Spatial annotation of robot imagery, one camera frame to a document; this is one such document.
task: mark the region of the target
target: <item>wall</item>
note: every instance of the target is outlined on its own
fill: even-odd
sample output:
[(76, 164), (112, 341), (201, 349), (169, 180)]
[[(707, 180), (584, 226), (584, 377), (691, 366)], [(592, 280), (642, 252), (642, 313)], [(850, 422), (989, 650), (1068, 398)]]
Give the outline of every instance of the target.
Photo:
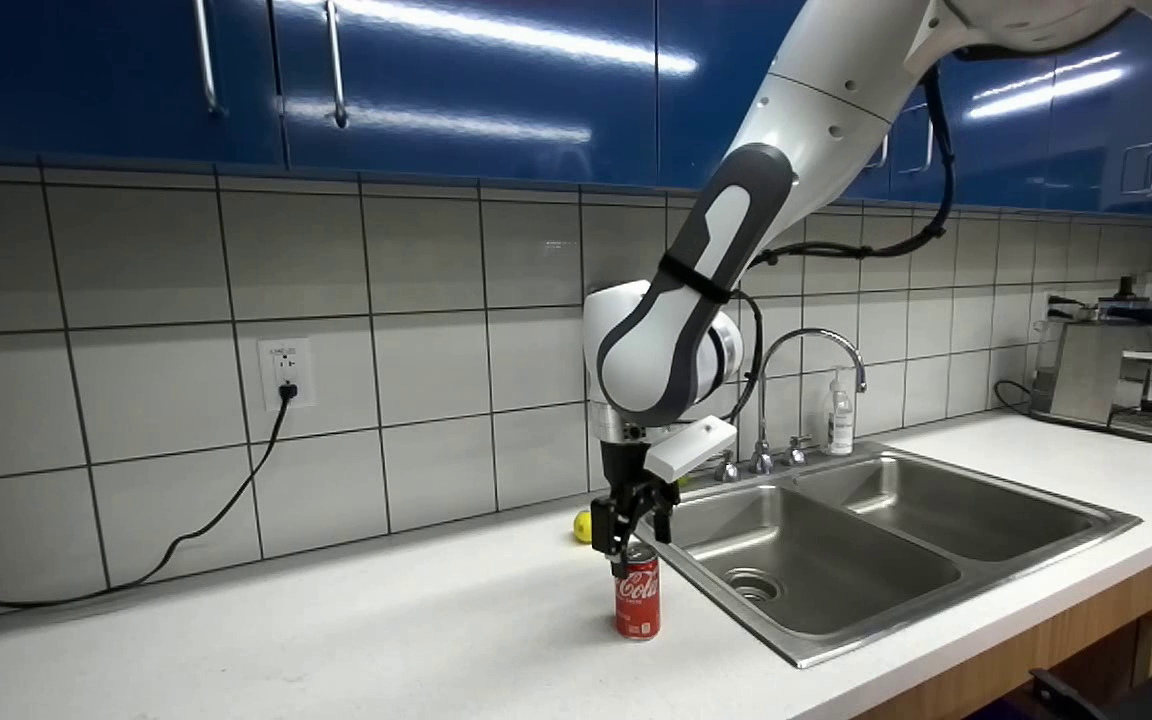
[[(314, 349), (317, 410), (169, 577), (587, 498), (582, 298), (652, 274), (685, 211), (685, 197), (0, 168), (0, 597), (132, 579), (206, 526), (274, 423), (260, 341)], [(837, 208), (799, 235), (886, 244), (917, 222)], [(960, 211), (914, 262), (790, 262), (747, 294), (771, 333), (856, 338), (862, 433), (888, 433), (993, 410), (1047, 294), (1100, 298), (1144, 267), (1152, 226)], [(771, 366), (777, 443), (822, 435), (841, 359), (794, 346)]]

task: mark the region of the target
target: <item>sink basin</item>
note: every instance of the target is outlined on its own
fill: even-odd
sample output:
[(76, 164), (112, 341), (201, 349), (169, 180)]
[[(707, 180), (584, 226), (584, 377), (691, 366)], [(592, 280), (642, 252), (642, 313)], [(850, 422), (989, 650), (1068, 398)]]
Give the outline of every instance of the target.
[(671, 545), (642, 535), (794, 663), (822, 663), (1071, 550), (1114, 509), (905, 454), (856, 454), (688, 492)]

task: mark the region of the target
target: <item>red can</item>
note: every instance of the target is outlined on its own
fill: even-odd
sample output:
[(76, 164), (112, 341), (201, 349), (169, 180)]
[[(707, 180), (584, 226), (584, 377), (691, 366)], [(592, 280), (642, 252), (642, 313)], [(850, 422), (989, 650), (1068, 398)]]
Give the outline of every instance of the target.
[(632, 556), (617, 577), (617, 634), (628, 639), (652, 639), (661, 634), (661, 562)]

